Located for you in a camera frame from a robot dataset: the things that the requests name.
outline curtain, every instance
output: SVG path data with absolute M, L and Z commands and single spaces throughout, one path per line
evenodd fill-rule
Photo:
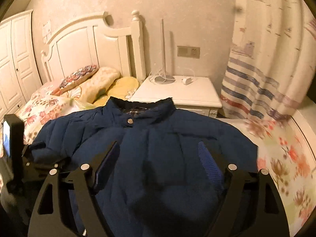
M 221 101 L 227 118 L 286 120 L 315 74 L 316 20 L 303 0 L 236 0 Z

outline drawer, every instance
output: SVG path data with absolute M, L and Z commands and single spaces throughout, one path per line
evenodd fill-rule
M 187 110 L 187 111 L 192 111 L 192 112 L 195 112 L 197 114 L 204 115 L 204 116 L 209 116 L 209 114 L 210 114 L 210 109 L 206 108 L 206 107 L 191 107 L 191 106 L 177 106 L 176 105 L 176 108 Z
M 218 111 L 217 108 L 211 108 L 209 117 L 215 119 L 217 117 L 217 111 Z
M 2 126 L 2 123 L 3 123 L 3 117 L 4 117 L 5 113 L 1 113 L 0 114 L 0 124 Z
M 19 101 L 16 105 L 14 105 L 6 114 L 14 114 L 18 109 L 22 108 L 23 102 Z

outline puffer jacket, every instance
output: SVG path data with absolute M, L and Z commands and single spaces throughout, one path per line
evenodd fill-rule
M 201 141 L 229 163 L 257 172 L 257 146 L 239 130 L 176 109 L 171 98 L 138 103 L 111 97 L 104 107 L 51 120 L 34 140 L 46 148 L 32 155 L 35 162 L 49 164 L 70 157 L 67 170 L 74 170 L 113 141 L 120 144 L 120 156 L 96 200 L 116 237 L 203 236 L 220 193 L 199 159 Z M 83 232 L 74 194 L 70 196 Z

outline wall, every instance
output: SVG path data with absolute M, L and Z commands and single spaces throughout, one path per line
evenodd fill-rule
M 40 51 L 47 47 L 42 40 L 42 26 L 51 20 L 52 32 L 74 17 L 94 11 L 108 11 L 112 27 L 126 27 L 131 12 L 139 10 L 144 22 L 146 71 L 161 67 L 160 18 L 164 18 L 167 70 L 173 75 L 207 76 L 219 92 L 227 66 L 235 0 L 31 0 L 34 9 L 32 32 L 37 65 L 43 82 L 45 74 Z M 177 45 L 201 47 L 200 59 L 179 58 Z
M 14 0 L 10 8 L 4 15 L 4 19 L 11 17 L 19 12 L 25 11 L 31 0 Z

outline bed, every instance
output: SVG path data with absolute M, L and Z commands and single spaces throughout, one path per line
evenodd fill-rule
M 99 12 L 76 18 L 48 40 L 42 64 L 49 82 L 17 112 L 25 121 L 25 143 L 32 143 L 50 119 L 104 106 L 110 96 L 127 100 L 145 79 L 139 12 L 132 12 L 131 26 L 123 29 L 110 28 L 106 16 L 107 12 Z M 73 89 L 52 95 L 61 79 L 86 65 L 98 65 L 99 71 Z M 314 132 L 299 111 L 288 122 L 219 120 L 238 128 L 258 146 L 258 168 L 271 173 L 294 236 L 316 205 Z
M 121 29 L 110 28 L 107 15 L 101 11 L 75 18 L 48 40 L 48 53 L 41 52 L 48 82 L 15 112 L 24 121 L 25 144 L 31 144 L 51 119 L 104 106 L 110 96 L 127 100 L 145 79 L 139 11 L 133 11 L 131 25 Z M 96 65 L 97 72 L 66 92 L 54 93 L 64 79 L 87 65 Z M 0 139 L 2 157 L 2 131 Z M 0 175 L 0 192 L 2 185 Z

